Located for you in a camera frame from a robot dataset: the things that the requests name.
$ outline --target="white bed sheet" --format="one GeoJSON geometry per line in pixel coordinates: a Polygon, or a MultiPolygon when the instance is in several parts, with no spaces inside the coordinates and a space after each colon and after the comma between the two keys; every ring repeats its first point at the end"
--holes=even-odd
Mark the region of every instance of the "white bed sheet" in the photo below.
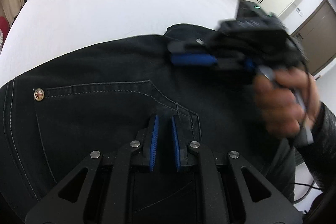
{"type": "Polygon", "coordinates": [[[0,87],[55,57],[100,42],[164,34],[178,23],[215,28],[237,0],[28,0],[0,53],[0,87]]]}

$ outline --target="black jeans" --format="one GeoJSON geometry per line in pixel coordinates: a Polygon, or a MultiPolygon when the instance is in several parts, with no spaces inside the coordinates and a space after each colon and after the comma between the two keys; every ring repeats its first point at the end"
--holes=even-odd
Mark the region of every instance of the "black jeans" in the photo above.
{"type": "Polygon", "coordinates": [[[294,153],[268,135],[251,85],[234,75],[178,68],[166,55],[172,39],[204,38],[212,30],[179,24],[164,36],[146,35],[92,45],[55,58],[0,89],[0,192],[24,218],[48,191],[93,150],[116,151],[160,116],[154,174],[139,174],[134,219],[194,223],[194,177],[176,174],[170,119],[212,150],[239,151],[289,200],[294,153]],[[36,88],[45,97],[33,99],[36,88]]]}

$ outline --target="black cable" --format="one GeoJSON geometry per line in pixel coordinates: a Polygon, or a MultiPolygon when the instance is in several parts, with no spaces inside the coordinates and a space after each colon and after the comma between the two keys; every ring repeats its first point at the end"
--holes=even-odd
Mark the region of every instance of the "black cable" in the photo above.
{"type": "Polygon", "coordinates": [[[294,182],[294,183],[292,183],[292,184],[302,185],[302,186],[308,186],[308,187],[313,188],[313,189],[316,189],[316,190],[321,190],[319,187],[315,187],[315,186],[313,186],[314,184],[299,183],[299,182],[294,182]]]}
{"type": "Polygon", "coordinates": [[[301,198],[298,198],[297,200],[295,200],[293,204],[298,204],[299,202],[303,201],[309,195],[310,191],[313,189],[314,184],[315,184],[315,180],[313,180],[311,185],[309,185],[307,192],[301,198]]]}

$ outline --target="silver bolt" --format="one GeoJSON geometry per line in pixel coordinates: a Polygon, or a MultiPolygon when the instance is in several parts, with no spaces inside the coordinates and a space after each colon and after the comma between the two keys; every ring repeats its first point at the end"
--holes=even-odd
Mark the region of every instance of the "silver bolt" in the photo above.
{"type": "Polygon", "coordinates": [[[233,159],[239,158],[239,153],[237,151],[230,151],[229,155],[233,159]]]}
{"type": "Polygon", "coordinates": [[[140,146],[140,142],[137,141],[137,140],[131,141],[130,146],[132,146],[132,147],[139,147],[140,146]]]}
{"type": "Polygon", "coordinates": [[[99,151],[92,151],[90,153],[90,157],[93,159],[99,158],[100,157],[100,152],[99,151]]]}
{"type": "Polygon", "coordinates": [[[190,145],[191,148],[199,148],[200,143],[197,142],[197,141],[192,141],[192,142],[190,142],[189,145],[190,145]]]}
{"type": "Polygon", "coordinates": [[[203,42],[202,40],[200,40],[199,38],[196,39],[196,42],[197,42],[199,45],[203,45],[203,44],[204,44],[204,42],[203,42]]]}

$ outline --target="decorative rivet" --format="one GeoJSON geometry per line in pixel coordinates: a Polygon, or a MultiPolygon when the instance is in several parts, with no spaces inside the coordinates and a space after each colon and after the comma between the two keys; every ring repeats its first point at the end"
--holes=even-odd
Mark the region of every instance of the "decorative rivet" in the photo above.
{"type": "Polygon", "coordinates": [[[39,102],[39,101],[42,101],[43,98],[44,98],[44,91],[43,91],[43,89],[36,89],[34,91],[34,99],[39,102]]]}

